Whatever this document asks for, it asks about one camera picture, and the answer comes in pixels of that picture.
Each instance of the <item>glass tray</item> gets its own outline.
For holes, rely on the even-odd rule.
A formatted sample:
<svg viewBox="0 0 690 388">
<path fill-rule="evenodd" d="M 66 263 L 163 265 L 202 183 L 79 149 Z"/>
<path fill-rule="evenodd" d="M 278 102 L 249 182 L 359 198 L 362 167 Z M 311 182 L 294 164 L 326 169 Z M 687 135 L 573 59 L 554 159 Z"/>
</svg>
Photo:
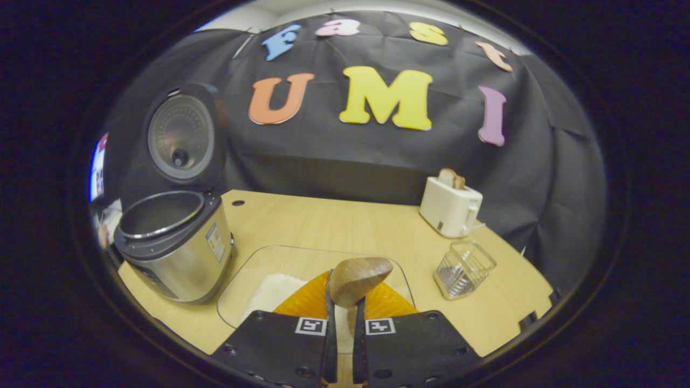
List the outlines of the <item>glass tray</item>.
<svg viewBox="0 0 690 388">
<path fill-rule="evenodd" d="M 252 253 L 230 280 L 218 298 L 218 314 L 225 323 L 236 329 L 251 312 L 248 309 L 250 302 L 251 310 L 273 311 L 302 285 L 323 272 L 334 269 L 342 260 L 365 256 L 381 255 L 320 251 L 282 245 L 265 246 Z M 414 306 L 415 301 L 402 268 L 395 260 L 388 259 L 393 265 L 393 271 L 384 282 Z M 264 286 L 258 293 L 257 290 L 262 284 Z M 355 312 L 355 309 L 348 310 L 336 306 L 339 353 L 352 353 Z"/>
</svg>

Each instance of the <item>foam letter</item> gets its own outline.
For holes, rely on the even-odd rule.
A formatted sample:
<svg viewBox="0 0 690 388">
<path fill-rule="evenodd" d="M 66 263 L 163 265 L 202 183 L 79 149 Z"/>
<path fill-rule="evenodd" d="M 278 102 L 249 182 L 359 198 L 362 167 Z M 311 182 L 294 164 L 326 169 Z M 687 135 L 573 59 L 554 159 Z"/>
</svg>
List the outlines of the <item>foam letter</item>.
<svg viewBox="0 0 690 388">
<path fill-rule="evenodd" d="M 426 90 L 433 82 L 430 75 L 416 70 L 403 70 L 388 87 L 376 69 L 368 66 L 345 68 L 343 74 L 350 77 L 350 91 L 347 107 L 340 113 L 341 121 L 358 124 L 368 122 L 369 114 L 364 111 L 366 100 L 376 121 L 383 124 L 400 103 L 393 116 L 396 126 L 431 129 L 431 120 L 426 116 Z"/>
<path fill-rule="evenodd" d="M 506 142 L 503 137 L 503 104 L 506 96 L 486 86 L 480 86 L 479 90 L 484 95 L 484 125 L 479 129 L 479 140 L 502 146 Z"/>
<path fill-rule="evenodd" d="M 254 95 L 249 103 L 249 119 L 256 124 L 278 124 L 289 120 L 297 113 L 302 105 L 304 90 L 309 80 L 314 79 L 314 74 L 305 72 L 288 77 L 290 91 L 288 99 L 280 109 L 268 107 L 273 88 L 280 84 L 280 78 L 266 78 L 254 83 Z"/>
<path fill-rule="evenodd" d="M 316 30 L 316 35 L 329 37 L 331 35 L 356 35 L 359 34 L 359 22 L 352 19 L 331 20 L 324 23 L 324 26 Z"/>
<path fill-rule="evenodd" d="M 503 62 L 503 58 L 506 57 L 505 54 L 503 54 L 499 50 L 496 50 L 492 45 L 488 43 L 481 41 L 476 41 L 475 43 L 477 44 L 477 46 L 484 49 L 484 54 L 486 54 L 486 56 L 493 62 L 493 64 L 505 71 L 513 71 L 513 68 L 510 65 Z"/>
<path fill-rule="evenodd" d="M 443 36 L 443 30 L 436 26 L 413 21 L 410 23 L 410 28 L 412 28 L 410 35 L 412 35 L 412 37 L 418 41 L 434 43 L 439 46 L 445 46 L 448 44 L 448 39 Z"/>
<path fill-rule="evenodd" d="M 266 39 L 262 43 L 262 45 L 266 46 L 268 49 L 266 61 L 270 61 L 271 59 L 276 58 L 278 55 L 281 55 L 283 52 L 290 50 L 293 45 L 289 42 L 295 41 L 297 38 L 297 34 L 295 34 L 293 31 L 299 30 L 300 28 L 302 28 L 302 26 L 299 24 L 293 24 L 281 32 L 278 32 L 276 35 Z"/>
</svg>

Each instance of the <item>rice cooker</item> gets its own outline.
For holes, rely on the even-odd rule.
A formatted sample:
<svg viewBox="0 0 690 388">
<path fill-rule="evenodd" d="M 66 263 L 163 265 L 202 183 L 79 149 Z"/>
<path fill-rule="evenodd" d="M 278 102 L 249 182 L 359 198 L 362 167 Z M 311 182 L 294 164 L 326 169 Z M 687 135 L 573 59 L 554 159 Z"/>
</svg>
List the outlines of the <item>rice cooker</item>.
<svg viewBox="0 0 690 388">
<path fill-rule="evenodd" d="M 176 190 L 126 209 L 115 246 L 165 298 L 203 303 L 220 288 L 235 245 L 220 192 L 223 101 L 213 86 L 185 84 L 156 98 L 144 119 L 148 153 Z"/>
</svg>

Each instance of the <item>black fabric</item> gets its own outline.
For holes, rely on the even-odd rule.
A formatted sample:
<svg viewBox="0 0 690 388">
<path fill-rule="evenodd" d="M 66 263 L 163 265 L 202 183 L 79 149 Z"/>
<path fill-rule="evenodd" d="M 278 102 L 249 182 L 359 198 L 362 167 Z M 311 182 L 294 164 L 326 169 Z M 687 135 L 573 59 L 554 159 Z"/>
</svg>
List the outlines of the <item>black fabric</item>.
<svg viewBox="0 0 690 388">
<path fill-rule="evenodd" d="M 314 33 L 334 19 L 358 20 L 361 32 Z M 448 45 L 414 39 L 412 21 L 441 28 Z M 266 61 L 262 42 L 292 24 L 302 26 L 294 46 Z M 493 64 L 476 41 L 503 52 L 513 72 Z M 432 76 L 431 130 L 398 128 L 391 118 L 384 124 L 373 117 L 367 124 L 341 122 L 349 88 L 343 69 L 349 66 L 371 66 L 388 85 L 403 70 Z M 280 108 L 289 90 L 286 78 L 301 72 L 315 78 L 294 117 L 275 125 L 249 119 L 256 81 L 282 79 L 270 101 Z M 196 32 L 151 64 L 113 109 L 106 195 L 111 182 L 119 182 L 124 208 L 171 187 L 146 154 L 140 121 L 156 95 L 187 81 L 210 83 L 225 99 L 230 132 L 221 189 L 418 205 L 426 177 L 450 167 L 484 195 L 479 219 L 515 249 L 526 247 L 525 257 L 553 287 L 568 290 L 597 251 L 607 187 L 595 131 L 568 86 L 534 56 L 517 56 L 457 26 L 392 12 L 324 14 L 258 35 Z M 479 85 L 506 96 L 502 147 L 477 136 L 484 120 Z M 118 177 L 109 176 L 109 169 Z"/>
</svg>

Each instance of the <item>wooden table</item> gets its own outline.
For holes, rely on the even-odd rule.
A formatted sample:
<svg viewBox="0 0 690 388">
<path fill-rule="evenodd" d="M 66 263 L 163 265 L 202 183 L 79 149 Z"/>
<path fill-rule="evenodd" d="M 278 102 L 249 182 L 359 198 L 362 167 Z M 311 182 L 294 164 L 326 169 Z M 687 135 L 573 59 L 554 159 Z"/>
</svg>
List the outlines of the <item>wooden table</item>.
<svg viewBox="0 0 690 388">
<path fill-rule="evenodd" d="M 459 300 L 445 300 L 433 279 L 453 241 L 438 234 L 418 206 L 293 197 L 232 190 L 223 194 L 236 253 L 222 289 L 257 250 L 271 245 L 382 255 L 400 264 L 419 311 L 440 310 L 479 356 L 496 350 L 520 333 L 518 322 L 532 311 L 543 316 L 553 291 L 520 253 L 489 227 L 466 237 L 483 246 L 498 265 L 481 286 Z M 242 206 L 231 206 L 237 200 Z M 154 317 L 211 354 L 234 329 L 217 312 L 222 291 L 203 305 L 173 302 L 149 289 L 125 262 L 119 274 Z M 339 385 L 351 386 L 347 355 L 339 358 Z"/>
</svg>

